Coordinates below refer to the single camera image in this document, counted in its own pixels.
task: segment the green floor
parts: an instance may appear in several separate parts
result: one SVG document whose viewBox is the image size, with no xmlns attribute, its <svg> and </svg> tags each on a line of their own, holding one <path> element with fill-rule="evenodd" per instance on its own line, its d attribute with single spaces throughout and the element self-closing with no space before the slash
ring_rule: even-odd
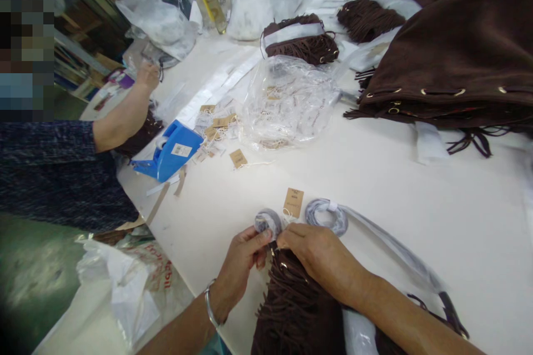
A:
<svg viewBox="0 0 533 355">
<path fill-rule="evenodd" d="M 76 120 L 87 103 L 54 90 L 54 118 Z M 0 308 L 6 345 L 30 354 L 69 307 L 78 289 L 74 242 L 81 230 L 0 214 Z"/>
</svg>

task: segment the hand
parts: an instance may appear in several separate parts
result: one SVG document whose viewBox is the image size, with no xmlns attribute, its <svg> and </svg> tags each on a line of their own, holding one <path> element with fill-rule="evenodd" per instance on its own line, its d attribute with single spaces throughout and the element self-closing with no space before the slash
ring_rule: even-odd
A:
<svg viewBox="0 0 533 355">
<path fill-rule="evenodd" d="M 277 239 L 278 247 L 291 249 L 305 270 L 337 301 L 355 307 L 363 301 L 373 276 L 327 227 L 289 224 Z"/>
<path fill-rule="evenodd" d="M 272 230 L 266 229 L 258 234 L 254 226 L 250 226 L 233 238 L 217 280 L 210 290 L 211 307 L 217 322 L 225 322 L 229 312 L 243 298 L 250 269 L 254 265 L 257 265 L 259 270 L 265 267 L 267 261 L 265 246 L 271 238 Z"/>
<path fill-rule="evenodd" d="M 142 85 L 149 89 L 150 92 L 153 92 L 159 84 L 159 67 L 143 61 L 139 72 L 137 72 L 136 84 Z"/>
</svg>

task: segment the bundle of brown fringe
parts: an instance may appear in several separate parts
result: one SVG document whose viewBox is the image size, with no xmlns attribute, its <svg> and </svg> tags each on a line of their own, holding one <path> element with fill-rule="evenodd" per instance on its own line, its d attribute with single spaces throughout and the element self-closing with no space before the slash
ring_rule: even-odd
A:
<svg viewBox="0 0 533 355">
<path fill-rule="evenodd" d="M 414 0 L 421 7 L 437 0 Z M 343 5 L 337 19 L 357 43 L 371 42 L 379 35 L 405 23 L 405 18 L 392 9 L 384 9 L 372 0 L 353 0 Z"/>
<path fill-rule="evenodd" d="M 152 111 L 148 110 L 146 120 L 139 131 L 126 140 L 124 144 L 115 148 L 115 151 L 131 159 L 152 141 L 162 127 L 162 122 L 156 121 Z"/>
<path fill-rule="evenodd" d="M 310 14 L 292 19 L 284 19 L 280 23 L 273 22 L 265 28 L 263 36 L 266 37 L 280 29 L 296 23 L 302 25 L 320 23 L 324 28 L 322 20 L 316 14 Z M 331 37 L 328 33 L 333 32 L 325 32 L 317 36 L 307 36 L 271 44 L 266 48 L 266 54 L 269 57 L 273 57 L 274 55 L 290 55 L 292 57 L 301 58 L 312 65 L 333 62 L 339 56 L 339 49 L 335 44 L 335 34 L 333 33 L 334 36 Z"/>
<path fill-rule="evenodd" d="M 265 302 L 257 314 L 252 355 L 345 354 L 341 304 L 307 274 L 290 250 L 273 251 L 272 262 L 268 295 L 263 294 Z M 422 300 L 408 296 L 429 312 Z M 468 338 L 450 297 L 443 292 L 440 298 L 446 319 L 430 314 Z M 375 342 L 380 355 L 405 354 L 378 328 Z"/>
</svg>

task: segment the bottle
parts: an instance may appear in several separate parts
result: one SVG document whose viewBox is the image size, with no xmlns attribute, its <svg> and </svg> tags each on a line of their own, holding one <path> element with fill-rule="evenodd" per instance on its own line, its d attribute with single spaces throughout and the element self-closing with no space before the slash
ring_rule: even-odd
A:
<svg viewBox="0 0 533 355">
<path fill-rule="evenodd" d="M 228 26 L 226 22 L 226 17 L 224 13 L 222 12 L 222 9 L 220 7 L 220 3 L 218 0 L 203 0 L 205 7 L 207 9 L 207 13 L 209 14 L 209 18 L 211 21 L 215 23 L 215 26 L 218 30 L 218 33 L 224 34 L 226 33 L 226 27 Z"/>
</svg>

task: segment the white label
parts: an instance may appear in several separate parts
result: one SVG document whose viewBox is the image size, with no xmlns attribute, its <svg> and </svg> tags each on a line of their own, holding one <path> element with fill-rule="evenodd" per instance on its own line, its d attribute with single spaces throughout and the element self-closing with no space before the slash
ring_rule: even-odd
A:
<svg viewBox="0 0 533 355">
<path fill-rule="evenodd" d="M 174 144 L 174 148 L 172 149 L 172 154 L 177 156 L 188 157 L 192 149 L 192 147 L 176 143 Z"/>
</svg>

